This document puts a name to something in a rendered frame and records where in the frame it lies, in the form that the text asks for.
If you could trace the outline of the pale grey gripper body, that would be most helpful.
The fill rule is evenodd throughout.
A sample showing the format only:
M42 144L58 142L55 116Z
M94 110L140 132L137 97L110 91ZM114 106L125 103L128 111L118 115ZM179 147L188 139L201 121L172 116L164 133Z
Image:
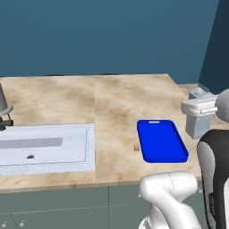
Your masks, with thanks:
M194 139L200 139L209 129L211 125L212 116L190 116L186 118L185 131Z

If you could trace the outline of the blue rectangular tray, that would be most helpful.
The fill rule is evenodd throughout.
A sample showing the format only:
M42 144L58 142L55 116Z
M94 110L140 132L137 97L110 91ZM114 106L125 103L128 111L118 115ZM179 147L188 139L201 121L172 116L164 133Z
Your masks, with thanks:
M148 163L185 163L189 152L171 120L138 120L143 159Z

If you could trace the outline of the grey-green drawer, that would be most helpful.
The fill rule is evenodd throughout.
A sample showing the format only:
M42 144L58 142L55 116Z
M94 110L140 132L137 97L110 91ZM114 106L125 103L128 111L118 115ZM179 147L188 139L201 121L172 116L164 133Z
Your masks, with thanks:
M148 203L111 206L109 229L139 229L140 222L148 215Z
M198 188L202 189L202 181L198 179ZM139 186L137 184L122 185L122 186L110 186L109 190L109 204L110 205L129 205L137 204L143 201L138 197ZM198 191L187 198L185 203L191 206L203 205L203 192Z

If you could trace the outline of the grey-green lower drawer front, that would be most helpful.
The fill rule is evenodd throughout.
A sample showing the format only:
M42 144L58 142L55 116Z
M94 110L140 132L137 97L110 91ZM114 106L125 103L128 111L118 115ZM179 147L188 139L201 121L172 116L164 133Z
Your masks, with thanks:
M140 222L148 215L148 203L111 206L109 229L139 229Z

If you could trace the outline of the white rectangular sink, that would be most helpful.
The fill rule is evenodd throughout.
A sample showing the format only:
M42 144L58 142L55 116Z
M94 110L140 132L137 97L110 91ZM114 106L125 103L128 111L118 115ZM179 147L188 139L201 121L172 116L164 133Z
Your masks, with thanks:
M94 125L8 127L0 131L0 175L95 169Z

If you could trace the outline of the grey-green panel under sink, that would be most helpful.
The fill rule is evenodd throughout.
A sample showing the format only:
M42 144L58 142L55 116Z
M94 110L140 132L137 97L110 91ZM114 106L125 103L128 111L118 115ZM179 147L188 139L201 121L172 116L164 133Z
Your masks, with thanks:
M107 187L0 194L0 214L107 205Z

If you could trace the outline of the wide grey-green cupboard door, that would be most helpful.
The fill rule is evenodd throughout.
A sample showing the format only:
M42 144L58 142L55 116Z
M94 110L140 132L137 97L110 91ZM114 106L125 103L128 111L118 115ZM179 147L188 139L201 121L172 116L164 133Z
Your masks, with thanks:
M12 213L19 229L108 229L108 207Z

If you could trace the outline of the grey metal tap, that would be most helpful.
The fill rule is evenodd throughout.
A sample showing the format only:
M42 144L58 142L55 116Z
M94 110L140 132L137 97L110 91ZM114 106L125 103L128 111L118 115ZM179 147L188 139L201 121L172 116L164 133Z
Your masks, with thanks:
M4 131L6 126L13 126L13 119L10 116L13 107L6 102L4 90L0 84L0 131Z

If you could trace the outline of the narrow grey-green cupboard door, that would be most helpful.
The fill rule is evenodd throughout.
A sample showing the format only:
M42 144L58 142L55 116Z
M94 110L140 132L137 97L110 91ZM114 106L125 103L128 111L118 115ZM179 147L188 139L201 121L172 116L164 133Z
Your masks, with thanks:
M11 216L8 214L0 214L0 229L13 229Z

